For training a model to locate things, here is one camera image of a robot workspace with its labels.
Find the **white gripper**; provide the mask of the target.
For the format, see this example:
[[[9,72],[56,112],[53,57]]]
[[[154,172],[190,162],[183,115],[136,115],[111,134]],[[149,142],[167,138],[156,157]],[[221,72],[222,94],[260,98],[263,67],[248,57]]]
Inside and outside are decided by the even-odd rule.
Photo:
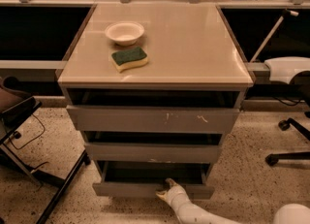
[[[167,191],[157,191],[156,196],[167,202],[172,208],[181,208],[183,205],[189,205],[191,203],[185,189],[178,185],[172,178],[166,179],[166,184],[169,186],[170,190]]]

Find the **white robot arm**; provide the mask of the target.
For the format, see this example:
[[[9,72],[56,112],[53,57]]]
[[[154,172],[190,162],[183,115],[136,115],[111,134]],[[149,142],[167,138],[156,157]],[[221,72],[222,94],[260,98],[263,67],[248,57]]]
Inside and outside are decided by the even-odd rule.
[[[168,190],[156,195],[174,211],[180,224],[241,224],[213,214],[190,199],[186,190],[172,178],[167,178]],[[287,204],[277,210],[271,224],[310,224],[310,208],[300,204]]]

